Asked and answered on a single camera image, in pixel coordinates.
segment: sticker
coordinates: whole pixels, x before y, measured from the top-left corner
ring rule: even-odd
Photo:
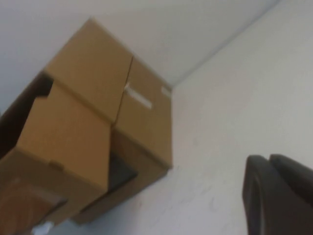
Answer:
[[[143,106],[145,106],[148,109],[152,109],[152,102],[150,100],[148,100],[146,97],[144,97],[143,95],[139,94],[138,92],[136,92],[133,88],[131,88],[130,84],[127,83],[124,91],[133,99],[137,100],[138,102],[140,102]]]
[[[171,98],[172,97],[172,93],[170,90],[166,89],[165,87],[162,87],[161,92],[163,95],[166,95],[167,97]]]
[[[47,235],[53,227],[53,222],[45,222],[44,224],[34,227],[31,232],[33,235]]]

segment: ceiling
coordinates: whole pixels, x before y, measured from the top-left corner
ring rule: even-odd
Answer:
[[[90,16],[175,85],[278,0],[0,0],[0,109]]]

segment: white wall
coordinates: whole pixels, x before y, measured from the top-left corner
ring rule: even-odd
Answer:
[[[169,83],[277,0],[0,0],[0,109],[90,16]]]
[[[313,1],[282,1],[175,88],[168,177],[52,234],[246,234],[246,157],[282,153],[313,167],[312,12]]]

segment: black object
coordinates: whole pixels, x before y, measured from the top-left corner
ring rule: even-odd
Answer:
[[[111,193],[123,186],[138,175],[138,172],[130,168],[119,156],[110,153],[109,187]]]
[[[249,156],[243,188],[249,235],[313,235],[313,171],[282,155]]]

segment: cardboard box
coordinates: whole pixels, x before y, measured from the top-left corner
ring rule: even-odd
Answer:
[[[111,127],[52,83],[40,74],[0,118],[0,186],[19,178],[65,198],[45,218],[58,224],[107,191]]]
[[[166,175],[171,145],[171,89],[89,20],[1,117],[0,186],[65,198],[47,221],[90,222]]]

